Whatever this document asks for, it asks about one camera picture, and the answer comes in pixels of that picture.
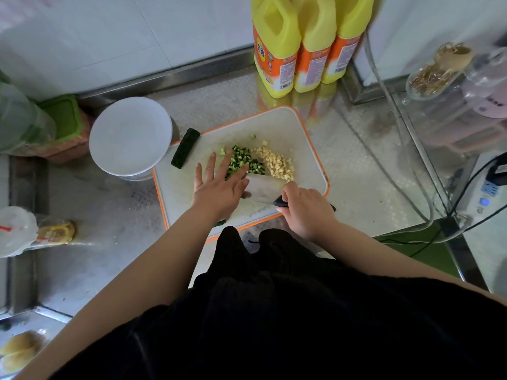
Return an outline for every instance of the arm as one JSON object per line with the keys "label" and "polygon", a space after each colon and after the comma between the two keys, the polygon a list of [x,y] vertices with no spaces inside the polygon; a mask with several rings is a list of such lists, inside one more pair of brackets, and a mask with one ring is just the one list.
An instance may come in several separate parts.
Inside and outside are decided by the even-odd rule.
{"label": "arm", "polygon": [[212,153],[205,172],[198,164],[192,207],[150,248],[104,287],[16,377],[46,379],[77,353],[117,326],[160,304],[171,304],[188,288],[202,247],[217,221],[236,209],[248,180],[244,165],[225,181],[228,152],[213,176]]}
{"label": "arm", "polygon": [[365,233],[340,223],[329,203],[314,189],[299,188],[290,182],[283,188],[288,208],[278,208],[290,229],[319,245],[335,259],[366,274],[391,277],[428,277],[457,284],[507,305],[491,293],[418,262],[372,239]]}

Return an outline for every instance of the cucumber piece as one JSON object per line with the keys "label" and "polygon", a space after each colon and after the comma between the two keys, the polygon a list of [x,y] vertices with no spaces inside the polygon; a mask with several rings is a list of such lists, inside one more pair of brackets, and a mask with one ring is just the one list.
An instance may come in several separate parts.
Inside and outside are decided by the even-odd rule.
{"label": "cucumber piece", "polygon": [[193,128],[188,128],[187,133],[181,139],[181,143],[178,145],[178,149],[174,153],[174,156],[171,160],[171,165],[175,166],[178,169],[183,167],[183,164],[187,160],[187,157],[190,154],[194,144],[201,134],[197,132]]}

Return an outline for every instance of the green lid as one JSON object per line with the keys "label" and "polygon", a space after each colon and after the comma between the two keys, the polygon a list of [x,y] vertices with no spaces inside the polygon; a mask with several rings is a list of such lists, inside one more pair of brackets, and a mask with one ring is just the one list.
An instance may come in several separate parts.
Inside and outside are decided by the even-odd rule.
{"label": "green lid", "polygon": [[73,95],[55,97],[37,104],[49,114],[56,124],[55,141],[63,142],[79,136],[83,130],[83,119],[78,102]]}

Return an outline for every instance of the cleaver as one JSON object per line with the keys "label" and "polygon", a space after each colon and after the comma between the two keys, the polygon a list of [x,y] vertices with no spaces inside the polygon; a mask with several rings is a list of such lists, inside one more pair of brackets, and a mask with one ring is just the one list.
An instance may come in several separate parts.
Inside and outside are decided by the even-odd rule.
{"label": "cleaver", "polygon": [[282,200],[282,188],[287,181],[278,177],[247,173],[245,178],[250,180],[241,198],[250,198],[259,203],[271,204],[276,207],[288,207]]}

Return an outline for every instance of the white cutting board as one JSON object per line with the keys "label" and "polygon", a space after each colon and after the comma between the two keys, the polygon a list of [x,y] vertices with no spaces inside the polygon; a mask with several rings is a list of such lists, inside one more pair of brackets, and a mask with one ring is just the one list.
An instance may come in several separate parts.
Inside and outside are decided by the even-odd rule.
{"label": "white cutting board", "polygon": [[[252,134],[257,136],[256,139],[252,139]],[[301,187],[316,189],[327,196],[329,179],[298,113],[291,107],[281,106],[203,132],[181,169],[171,165],[180,142],[169,147],[166,155],[153,168],[166,227],[170,227],[190,208],[197,163],[205,167],[209,155],[216,152],[218,168],[223,159],[219,155],[221,149],[234,145],[257,148],[262,146],[263,140],[268,141],[268,148],[273,152],[292,159],[294,179]],[[280,215],[274,205],[241,199],[227,222],[211,230],[208,240],[218,237],[226,226],[232,225],[240,230]]]}

